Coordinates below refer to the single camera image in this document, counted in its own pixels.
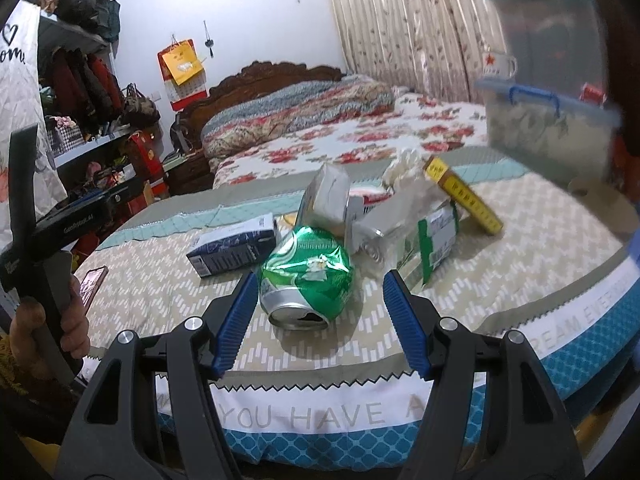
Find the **silver screw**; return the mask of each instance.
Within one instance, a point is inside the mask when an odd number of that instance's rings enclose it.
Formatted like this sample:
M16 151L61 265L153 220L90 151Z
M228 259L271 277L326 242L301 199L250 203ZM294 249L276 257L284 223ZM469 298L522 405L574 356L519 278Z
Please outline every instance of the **silver screw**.
M443 317L440 320L440 328L452 332L458 328L458 322L452 317Z
M133 341L133 332L131 330L125 330L124 332L120 332L118 334L118 343L126 345L127 343L131 343Z
M524 336L522 335L522 332L518 332L517 330L511 330L507 337L509 338L509 341L516 343L516 345L524 343Z
M197 317L190 317L187 321L184 322L184 327L187 330L197 330L202 326L202 320Z

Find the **clear plastic container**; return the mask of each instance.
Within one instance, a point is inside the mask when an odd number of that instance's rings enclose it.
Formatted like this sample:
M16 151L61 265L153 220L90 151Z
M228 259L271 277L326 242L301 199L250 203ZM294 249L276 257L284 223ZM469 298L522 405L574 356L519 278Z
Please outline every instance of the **clear plastic container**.
M497 79L482 78L476 88L490 146L558 184L608 178L618 110Z
M489 0L497 9L514 81L579 97L585 83L606 91L603 29L594 0Z

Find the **white wall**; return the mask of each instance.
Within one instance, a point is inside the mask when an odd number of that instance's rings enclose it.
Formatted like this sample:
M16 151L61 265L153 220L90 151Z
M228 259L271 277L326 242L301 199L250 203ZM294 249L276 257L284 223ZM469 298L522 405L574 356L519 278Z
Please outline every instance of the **white wall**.
M254 60L327 64L345 69L331 0L118 0L122 31L115 69L121 86L135 82L146 95L159 92L163 155L172 151L169 128L175 113L164 91L158 51L172 34L193 39L207 88ZM203 20L215 42L204 46Z

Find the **white tote bag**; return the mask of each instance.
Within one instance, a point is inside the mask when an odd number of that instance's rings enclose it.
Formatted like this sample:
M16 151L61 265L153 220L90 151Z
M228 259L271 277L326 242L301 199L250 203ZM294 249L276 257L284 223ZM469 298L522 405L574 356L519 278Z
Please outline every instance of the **white tote bag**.
M11 240L8 200L11 132L38 124L38 158L33 177L36 216L40 218L66 198L53 169L38 88L40 7L20 1L0 31L0 249Z

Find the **can opening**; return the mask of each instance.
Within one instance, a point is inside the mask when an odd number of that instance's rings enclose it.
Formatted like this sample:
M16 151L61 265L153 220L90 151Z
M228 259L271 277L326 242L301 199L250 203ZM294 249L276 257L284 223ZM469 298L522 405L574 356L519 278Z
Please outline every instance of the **can opening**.
M315 312L307 312L303 317L299 317L298 321L309 321L314 323L324 323L324 319L322 319Z

